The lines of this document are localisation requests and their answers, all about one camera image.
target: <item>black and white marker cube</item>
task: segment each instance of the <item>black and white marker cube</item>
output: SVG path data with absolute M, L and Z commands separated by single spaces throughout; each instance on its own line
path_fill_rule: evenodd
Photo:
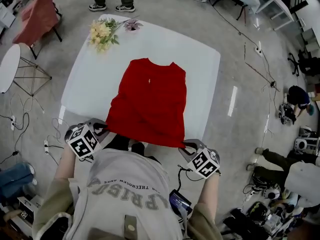
M 187 166 L 205 179 L 220 168 L 215 152 L 207 148 L 200 150 Z
M 79 128 L 74 128 L 67 143 L 73 152 L 81 159 L 102 149 L 87 124 Z

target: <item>white round table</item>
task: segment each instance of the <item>white round table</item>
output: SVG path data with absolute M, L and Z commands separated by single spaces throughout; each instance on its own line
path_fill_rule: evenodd
M 14 44 L 4 55 L 0 64 L 0 92 L 6 93 L 12 85 L 20 62 L 21 49 Z
M 26 63 L 27 65 L 19 66 L 20 60 Z M 17 70 L 19 68 L 32 68 L 33 76 L 29 77 L 16 77 Z M 41 72 L 44 77 L 38 77 L 37 71 Z M 23 89 L 15 80 L 16 79 L 32 79 L 31 91 L 26 91 Z M 43 83 L 37 90 L 34 91 L 35 79 L 46 79 L 46 82 Z M 0 64 L 0 93 L 6 93 L 12 83 L 15 83 L 18 87 L 20 87 L 25 93 L 29 96 L 33 97 L 40 89 L 48 83 L 52 79 L 42 67 L 33 63 L 32 61 L 21 57 L 21 48 L 19 44 L 14 44 L 4 55 L 2 62 Z

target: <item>red t-shirt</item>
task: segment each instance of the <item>red t-shirt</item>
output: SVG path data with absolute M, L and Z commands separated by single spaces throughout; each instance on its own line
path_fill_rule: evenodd
M 186 72 L 178 65 L 132 60 L 111 102 L 108 129 L 137 141 L 184 148 L 186 96 Z

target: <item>red chair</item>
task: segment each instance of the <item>red chair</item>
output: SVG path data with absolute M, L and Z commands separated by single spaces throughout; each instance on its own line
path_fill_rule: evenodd
M 53 0 L 34 0 L 21 13 L 23 30 L 13 39 L 13 43 L 26 44 L 31 49 L 34 58 L 37 59 L 37 55 L 31 45 L 45 33 L 52 29 L 60 42 L 62 42 L 61 37 L 55 29 L 55 25 L 59 21 L 57 14 L 62 16 Z

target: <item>power strip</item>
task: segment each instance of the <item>power strip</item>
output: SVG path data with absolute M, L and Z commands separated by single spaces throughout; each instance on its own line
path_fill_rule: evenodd
M 47 140 L 44 141 L 44 151 L 45 153 L 49 153 L 49 142 Z
M 11 116 L 11 118 L 12 118 L 11 130 L 14 131 L 15 130 L 16 117 L 13 115 L 13 116 Z

